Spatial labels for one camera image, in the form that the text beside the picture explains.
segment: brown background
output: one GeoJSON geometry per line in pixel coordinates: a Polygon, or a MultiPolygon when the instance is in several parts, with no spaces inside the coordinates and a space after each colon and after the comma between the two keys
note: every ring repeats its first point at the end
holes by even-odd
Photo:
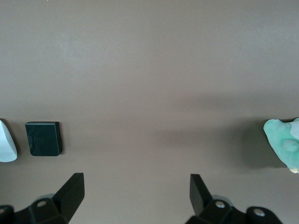
{"type": "Polygon", "coordinates": [[[299,176],[262,130],[298,116],[298,21],[297,0],[2,0],[0,116],[19,154],[0,204],[84,172],[71,223],[183,224],[198,173],[241,211],[298,223],[299,176]],[[63,154],[31,156],[28,121],[59,121],[63,154]]]}

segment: mint green object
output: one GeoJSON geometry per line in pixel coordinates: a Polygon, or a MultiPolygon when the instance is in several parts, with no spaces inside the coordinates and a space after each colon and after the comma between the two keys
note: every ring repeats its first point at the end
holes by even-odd
{"type": "Polygon", "coordinates": [[[268,120],[263,129],[268,141],[279,159],[293,173],[299,172],[299,118],[284,123],[268,120]]]}

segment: black mount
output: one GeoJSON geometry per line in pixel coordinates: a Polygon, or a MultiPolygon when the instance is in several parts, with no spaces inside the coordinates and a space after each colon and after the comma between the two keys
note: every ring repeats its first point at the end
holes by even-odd
{"type": "Polygon", "coordinates": [[[190,177],[190,200],[195,216],[186,224],[282,224],[266,208],[249,207],[242,213],[223,200],[214,200],[198,174],[190,177]]]}
{"type": "MultiPolygon", "coordinates": [[[[14,212],[0,206],[0,224],[68,224],[84,198],[83,173],[75,173],[52,197],[33,202],[14,212]]],[[[214,200],[198,174],[191,174],[190,200],[195,216],[186,224],[282,224],[276,215],[262,207],[242,213],[223,200],[214,200]]]]}
{"type": "Polygon", "coordinates": [[[52,198],[42,198],[14,212],[0,206],[0,224],[67,224],[84,198],[83,173],[75,173],[52,198]]]}

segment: light blue object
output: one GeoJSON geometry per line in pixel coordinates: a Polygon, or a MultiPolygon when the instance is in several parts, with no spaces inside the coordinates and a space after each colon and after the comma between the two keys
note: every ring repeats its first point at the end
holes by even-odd
{"type": "Polygon", "coordinates": [[[268,141],[279,159],[293,173],[299,172],[299,118],[284,123],[268,120],[263,127],[268,141]]]}
{"type": "Polygon", "coordinates": [[[7,127],[0,120],[0,162],[11,162],[17,159],[17,150],[7,127]]]}

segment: black square block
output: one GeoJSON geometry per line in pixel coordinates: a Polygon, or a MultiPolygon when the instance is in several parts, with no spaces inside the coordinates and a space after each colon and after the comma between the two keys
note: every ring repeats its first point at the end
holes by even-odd
{"type": "Polygon", "coordinates": [[[25,124],[31,155],[58,156],[62,152],[58,122],[31,121],[25,124]]]}

